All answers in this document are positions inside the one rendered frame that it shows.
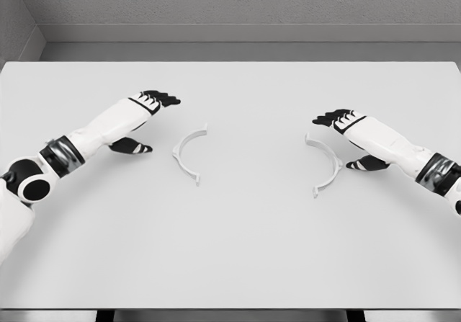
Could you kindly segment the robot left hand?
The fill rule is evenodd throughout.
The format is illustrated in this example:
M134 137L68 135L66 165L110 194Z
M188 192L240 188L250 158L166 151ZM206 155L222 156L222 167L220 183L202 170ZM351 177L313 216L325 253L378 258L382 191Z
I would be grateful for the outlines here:
M122 99L91 122L111 151L129 155L151 153L152 147L127 136L143 126L160 109L181 103L173 95L156 90L141 91Z

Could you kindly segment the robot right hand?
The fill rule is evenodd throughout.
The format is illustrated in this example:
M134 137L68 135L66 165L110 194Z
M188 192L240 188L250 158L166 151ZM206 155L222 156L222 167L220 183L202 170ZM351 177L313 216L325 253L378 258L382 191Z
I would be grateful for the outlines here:
M366 156L347 163L348 169L380 171L395 161L396 154L390 149L391 143L402 136L373 117L356 110L337 109L317 116L312 123L335 130L354 146L367 152Z

